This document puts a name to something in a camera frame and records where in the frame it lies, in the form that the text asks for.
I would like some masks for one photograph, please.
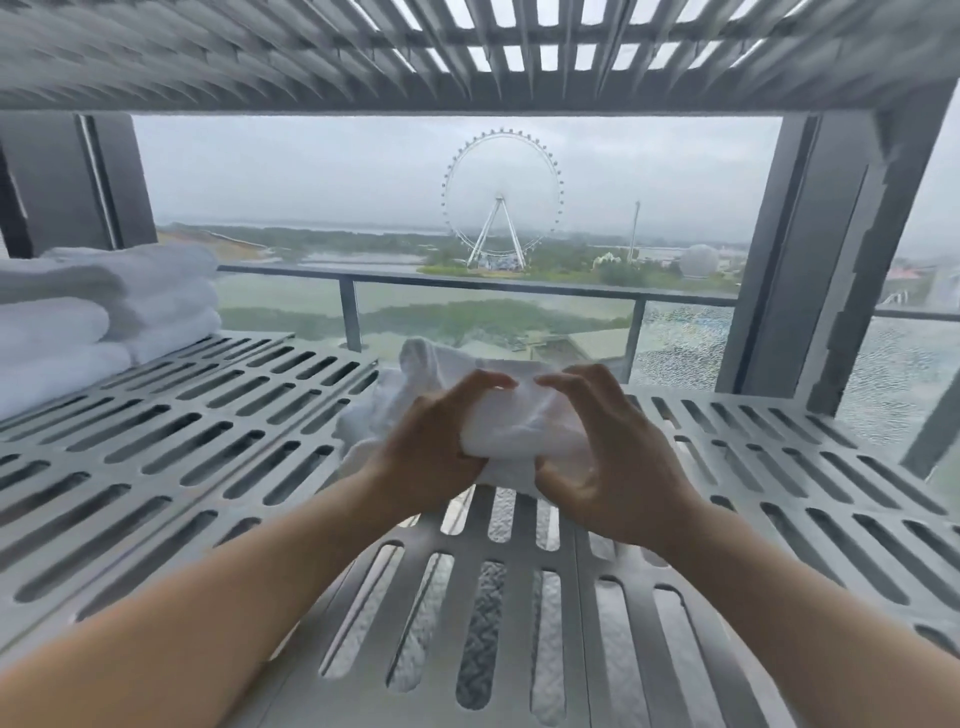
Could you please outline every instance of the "forearm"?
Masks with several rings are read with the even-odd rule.
[[[960,662],[704,504],[663,556],[811,726],[960,725]]]
[[[324,589],[399,520],[375,486],[347,478],[45,645],[0,677],[0,715],[25,728],[216,725]]]

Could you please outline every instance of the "ferris wheel rim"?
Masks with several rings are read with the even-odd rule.
[[[467,144],[465,144],[461,149],[458,149],[457,153],[453,156],[453,160],[450,162],[450,164],[447,165],[446,171],[444,172],[444,182],[442,185],[443,191],[441,193],[441,198],[443,200],[441,202],[441,207],[443,209],[444,221],[446,222],[446,226],[457,237],[457,239],[460,240],[460,242],[462,242],[464,245],[468,247],[472,247],[474,245],[474,241],[471,240],[462,230],[460,230],[458,226],[453,224],[453,221],[451,220],[450,214],[449,214],[449,205],[447,204],[447,195],[449,194],[450,181],[454,179],[454,175],[456,174],[457,168],[460,166],[460,163],[464,160],[464,158],[466,158],[466,156],[470,152],[474,151],[477,147],[479,147],[484,142],[487,142],[487,141],[490,141],[491,139],[496,139],[496,138],[517,139],[527,144],[528,146],[532,147],[534,150],[536,150],[538,154],[540,154],[540,157],[542,158],[542,160],[546,163],[547,169],[550,170],[553,183],[554,183],[554,189],[556,190],[556,193],[557,193],[557,209],[554,212],[554,215],[553,215],[554,220],[549,231],[547,231],[544,234],[538,235],[536,238],[528,241],[527,243],[522,244],[520,246],[520,249],[526,253],[527,251],[530,251],[535,247],[537,247],[544,237],[547,237],[548,235],[556,231],[560,223],[560,220],[564,214],[564,181],[562,179],[562,174],[560,171],[560,164],[554,159],[553,153],[547,151],[546,145],[540,143],[540,140],[537,138],[534,138],[531,134],[524,133],[524,132],[521,132],[520,130],[514,130],[514,129],[503,129],[503,128],[499,130],[491,129],[489,132],[483,132],[483,133],[480,133],[478,136],[475,136],[473,139],[468,141]],[[485,251],[484,255],[487,255],[489,257],[509,257],[511,255],[514,255],[514,252],[513,251],[494,251],[494,252]]]

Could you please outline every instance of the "upper shelf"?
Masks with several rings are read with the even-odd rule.
[[[955,0],[3,0],[0,109],[776,113],[960,75]]]

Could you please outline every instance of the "person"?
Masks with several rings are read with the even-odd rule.
[[[874,612],[701,499],[666,437],[608,370],[541,376],[583,421],[595,469],[537,484],[571,519],[665,558],[726,618],[810,726],[960,726],[960,660]],[[471,406],[508,376],[421,397],[359,473],[128,596],[9,667],[0,724],[212,728],[336,576],[404,519],[442,507],[484,463],[460,451]]]

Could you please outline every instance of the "white cloth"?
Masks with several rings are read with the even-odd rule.
[[[207,279],[190,279],[151,296],[96,296],[94,300],[109,314],[107,339],[121,341],[216,308],[217,291]]]
[[[569,401],[533,377],[555,371],[536,361],[482,359],[425,339],[407,339],[400,369],[381,372],[371,394],[344,410],[333,436],[343,440],[340,474],[355,473],[367,462],[418,395],[449,389],[474,369],[503,372],[517,380],[514,390],[490,391],[472,408],[460,433],[464,453],[490,458],[478,483],[539,496],[534,458],[562,461],[571,475],[590,466],[580,418]]]
[[[188,279],[212,278],[216,270],[216,257],[200,243],[153,243],[112,252],[54,248],[40,258],[0,260],[0,303],[149,296]]]
[[[0,367],[95,344],[108,326],[107,312],[82,299],[0,304]]]
[[[119,344],[88,344],[0,368],[0,420],[120,374],[130,355]]]
[[[142,333],[120,343],[130,352],[134,364],[146,364],[164,354],[195,344],[220,330],[220,324],[220,314],[208,308],[188,319],[146,328]]]

